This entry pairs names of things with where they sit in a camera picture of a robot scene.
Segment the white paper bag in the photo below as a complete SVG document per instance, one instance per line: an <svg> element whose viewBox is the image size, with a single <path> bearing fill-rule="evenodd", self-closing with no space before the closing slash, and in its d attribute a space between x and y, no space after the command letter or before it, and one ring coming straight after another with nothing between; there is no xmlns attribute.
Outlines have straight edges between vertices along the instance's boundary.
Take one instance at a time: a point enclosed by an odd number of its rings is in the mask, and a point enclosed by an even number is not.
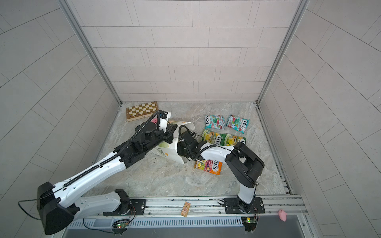
<svg viewBox="0 0 381 238"><path fill-rule="evenodd" d="M174 132L174 139L172 140L172 143L169 144L166 142L162 142L157 147L155 147L152 150L152 152L157 156L161 156L163 158L172 160L180 164L185 164L186 158L178 154L179 126L181 125L186 126L190 130L190 132L195 132L195 126L191 122L184 122L184 121L170 121L170 124L178 126Z"/></svg>

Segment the orange fruit candy bag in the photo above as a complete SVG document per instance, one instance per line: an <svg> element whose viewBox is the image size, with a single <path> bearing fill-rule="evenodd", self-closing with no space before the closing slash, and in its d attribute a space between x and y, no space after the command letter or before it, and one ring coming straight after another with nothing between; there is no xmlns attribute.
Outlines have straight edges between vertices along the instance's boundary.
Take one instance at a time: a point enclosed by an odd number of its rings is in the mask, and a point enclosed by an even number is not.
<svg viewBox="0 0 381 238"><path fill-rule="evenodd" d="M222 162L216 160L203 160L196 161L194 167L214 175L220 175L222 164Z"/></svg>

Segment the green spring tea candy bag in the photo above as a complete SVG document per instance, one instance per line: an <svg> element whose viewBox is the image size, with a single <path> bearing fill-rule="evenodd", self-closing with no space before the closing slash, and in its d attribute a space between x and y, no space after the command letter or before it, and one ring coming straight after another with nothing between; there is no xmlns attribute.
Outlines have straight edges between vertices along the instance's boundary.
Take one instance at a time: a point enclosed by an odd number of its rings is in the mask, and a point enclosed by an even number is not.
<svg viewBox="0 0 381 238"><path fill-rule="evenodd" d="M217 132L212 132L207 129L205 129L202 134L202 138L205 139L207 142L211 144L216 144L216 145L223 145L223 134L217 133Z"/></svg>

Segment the teal mint candy bag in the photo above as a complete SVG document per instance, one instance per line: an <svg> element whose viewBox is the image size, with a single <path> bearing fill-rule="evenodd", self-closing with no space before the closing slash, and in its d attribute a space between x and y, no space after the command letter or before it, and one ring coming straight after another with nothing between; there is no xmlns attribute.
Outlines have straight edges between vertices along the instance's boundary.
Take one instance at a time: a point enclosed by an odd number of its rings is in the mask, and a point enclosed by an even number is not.
<svg viewBox="0 0 381 238"><path fill-rule="evenodd" d="M222 115L205 115L205 128L225 130L225 120Z"/></svg>
<svg viewBox="0 0 381 238"><path fill-rule="evenodd" d="M234 129L240 133L245 133L245 131L249 125L249 122L250 122L250 120L248 120L248 119L240 118L240 117L235 116L235 115L230 115L226 126L228 128Z"/></svg>

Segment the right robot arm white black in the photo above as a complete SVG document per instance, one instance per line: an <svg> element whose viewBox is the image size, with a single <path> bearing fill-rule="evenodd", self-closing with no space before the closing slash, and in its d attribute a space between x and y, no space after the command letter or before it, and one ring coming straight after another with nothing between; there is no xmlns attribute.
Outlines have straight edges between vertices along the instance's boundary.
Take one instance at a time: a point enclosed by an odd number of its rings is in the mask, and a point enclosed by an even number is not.
<svg viewBox="0 0 381 238"><path fill-rule="evenodd" d="M205 140L198 142L194 133L185 131L179 135L178 154L193 161L213 160L227 164L240 183L234 208L243 213L254 212L258 178L265 164L246 144L221 146Z"/></svg>

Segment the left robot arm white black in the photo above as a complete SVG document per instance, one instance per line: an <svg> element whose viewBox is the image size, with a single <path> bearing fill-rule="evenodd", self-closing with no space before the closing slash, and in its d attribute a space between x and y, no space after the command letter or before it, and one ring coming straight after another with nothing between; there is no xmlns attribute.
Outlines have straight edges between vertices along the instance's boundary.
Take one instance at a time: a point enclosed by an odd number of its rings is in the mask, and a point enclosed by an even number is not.
<svg viewBox="0 0 381 238"><path fill-rule="evenodd" d="M135 134L104 159L72 176L37 189L37 210L46 235L53 235L76 219L90 215L135 216L137 209L123 189L92 197L83 195L105 179L143 159L162 142L172 143L176 124L167 121L146 121L136 127Z"/></svg>

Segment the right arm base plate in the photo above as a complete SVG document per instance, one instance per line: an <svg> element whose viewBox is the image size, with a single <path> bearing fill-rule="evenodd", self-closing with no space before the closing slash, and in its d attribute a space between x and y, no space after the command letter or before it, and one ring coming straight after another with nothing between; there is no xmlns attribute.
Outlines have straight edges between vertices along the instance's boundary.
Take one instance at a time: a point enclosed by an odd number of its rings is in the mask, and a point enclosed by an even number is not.
<svg viewBox="0 0 381 238"><path fill-rule="evenodd" d="M260 197L255 197L249 204L238 197L223 198L218 203L225 208L226 214L264 214L266 212Z"/></svg>

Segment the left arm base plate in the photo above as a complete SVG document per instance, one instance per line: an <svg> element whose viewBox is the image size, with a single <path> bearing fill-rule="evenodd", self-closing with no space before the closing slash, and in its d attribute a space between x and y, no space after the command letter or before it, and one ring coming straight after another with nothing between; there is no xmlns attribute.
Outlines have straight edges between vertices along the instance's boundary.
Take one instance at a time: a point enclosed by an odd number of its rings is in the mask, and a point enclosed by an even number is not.
<svg viewBox="0 0 381 238"><path fill-rule="evenodd" d="M143 215L146 199L132 199L129 202L123 201L120 206L113 212L103 212L103 216L134 216Z"/></svg>

